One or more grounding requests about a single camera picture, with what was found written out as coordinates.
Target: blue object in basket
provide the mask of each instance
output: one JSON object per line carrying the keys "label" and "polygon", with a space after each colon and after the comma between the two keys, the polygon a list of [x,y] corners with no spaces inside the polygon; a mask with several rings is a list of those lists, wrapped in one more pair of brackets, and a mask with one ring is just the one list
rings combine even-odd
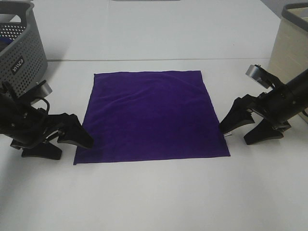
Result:
{"label": "blue object in basket", "polygon": [[13,42],[12,39],[6,38],[6,37],[0,37],[0,52],[4,50],[11,42]]}

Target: wire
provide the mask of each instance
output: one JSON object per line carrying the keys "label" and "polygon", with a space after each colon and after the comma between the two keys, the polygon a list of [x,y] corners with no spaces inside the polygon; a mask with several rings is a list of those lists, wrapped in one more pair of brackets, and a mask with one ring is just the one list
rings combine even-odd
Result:
{"label": "wire", "polygon": [[43,101],[46,103],[46,105],[47,105],[46,112],[47,112],[47,113],[49,112],[50,104],[49,104],[49,102],[48,102],[46,99],[44,99],[43,97],[39,97],[39,96],[34,97],[34,99],[43,100]]}

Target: background table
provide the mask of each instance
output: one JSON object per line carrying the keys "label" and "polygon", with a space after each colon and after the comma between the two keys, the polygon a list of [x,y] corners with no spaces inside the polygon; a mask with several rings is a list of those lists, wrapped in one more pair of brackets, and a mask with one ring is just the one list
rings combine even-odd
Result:
{"label": "background table", "polygon": [[48,59],[270,58],[279,18],[259,0],[34,0]]}
{"label": "background table", "polygon": [[[268,59],[49,62],[50,113],[86,111],[93,73],[201,70],[221,120],[236,97],[264,89],[245,76]],[[305,231],[308,226],[308,125],[298,116],[285,138],[247,146],[226,138],[231,157],[79,164],[21,158],[0,136],[0,230]]]}

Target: basket label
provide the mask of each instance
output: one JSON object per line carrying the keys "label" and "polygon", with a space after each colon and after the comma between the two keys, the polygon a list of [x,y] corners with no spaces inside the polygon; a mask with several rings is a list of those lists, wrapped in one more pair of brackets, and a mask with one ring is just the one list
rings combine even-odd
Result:
{"label": "basket label", "polygon": [[25,60],[22,56],[19,57],[19,59],[13,64],[13,66],[11,66],[11,72],[13,73],[13,75],[15,75],[19,69],[22,67],[22,65],[24,65]]}

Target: black cable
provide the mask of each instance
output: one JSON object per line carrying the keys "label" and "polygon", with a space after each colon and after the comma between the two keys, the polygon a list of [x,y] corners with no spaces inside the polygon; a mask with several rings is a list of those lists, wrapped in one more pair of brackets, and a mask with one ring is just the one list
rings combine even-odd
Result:
{"label": "black cable", "polygon": [[18,97],[17,97],[16,92],[14,91],[13,87],[11,86],[11,84],[8,81],[4,81],[4,82],[2,82],[2,86],[3,86],[4,90],[8,91],[8,93],[11,96],[11,98],[15,102]]}
{"label": "black cable", "polygon": [[34,99],[43,100],[43,101],[46,103],[46,105],[47,105],[47,108],[46,108],[46,113],[48,113],[48,112],[49,112],[49,109],[50,109],[50,104],[49,104],[49,102],[48,102],[46,99],[44,99],[43,97],[39,97],[39,96],[34,97]]}

